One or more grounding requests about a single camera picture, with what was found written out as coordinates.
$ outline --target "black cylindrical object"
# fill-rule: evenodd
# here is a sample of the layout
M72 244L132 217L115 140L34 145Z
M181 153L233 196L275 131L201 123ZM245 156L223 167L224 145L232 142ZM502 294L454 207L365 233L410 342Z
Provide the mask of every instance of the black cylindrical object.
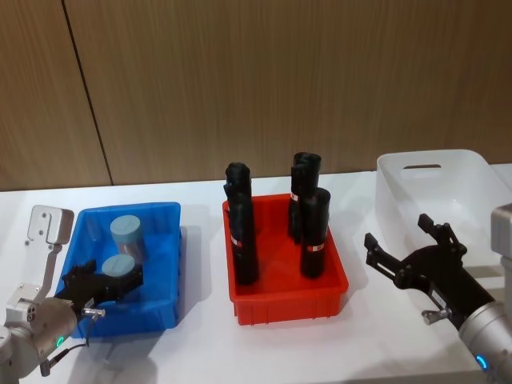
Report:
M228 204L236 283L252 284L259 278L252 201L239 192L228 197Z
M324 271L329 202L330 193L323 188L316 188L312 196L300 199L301 274L308 278L317 278Z
M301 242L301 215L299 199L310 197L318 185L320 164L322 158L317 154L299 152L294 156L294 166L291 168L291 194L288 207L288 235L295 244Z
M251 196L250 169L241 162L232 162L226 168L226 184L224 191L227 197L238 193Z

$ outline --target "blue indicator light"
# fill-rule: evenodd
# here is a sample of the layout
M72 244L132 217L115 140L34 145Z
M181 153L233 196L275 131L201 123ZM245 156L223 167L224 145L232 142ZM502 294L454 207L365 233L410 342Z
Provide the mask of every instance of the blue indicator light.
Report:
M480 367L483 370L487 370L487 362L486 362L486 360L482 356L480 356L479 354L477 354L475 358L477 359L477 363L480 365Z

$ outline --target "wood panel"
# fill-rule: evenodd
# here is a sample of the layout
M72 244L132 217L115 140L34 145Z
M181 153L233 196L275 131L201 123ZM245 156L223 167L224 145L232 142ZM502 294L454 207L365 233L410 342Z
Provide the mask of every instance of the wood panel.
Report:
M66 0L114 183L511 162L512 2Z
M0 190L110 184L60 0L1 0L0 59Z

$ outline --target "light blue cap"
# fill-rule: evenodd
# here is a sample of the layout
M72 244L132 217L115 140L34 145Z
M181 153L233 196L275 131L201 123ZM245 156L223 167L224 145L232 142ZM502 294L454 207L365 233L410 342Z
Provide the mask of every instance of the light blue cap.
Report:
M142 237L141 221L137 216L120 216L110 224L110 232L116 243L130 244Z
M124 276L131 272L135 266L135 260L128 254L116 254L105 260L102 265L102 272L113 278Z

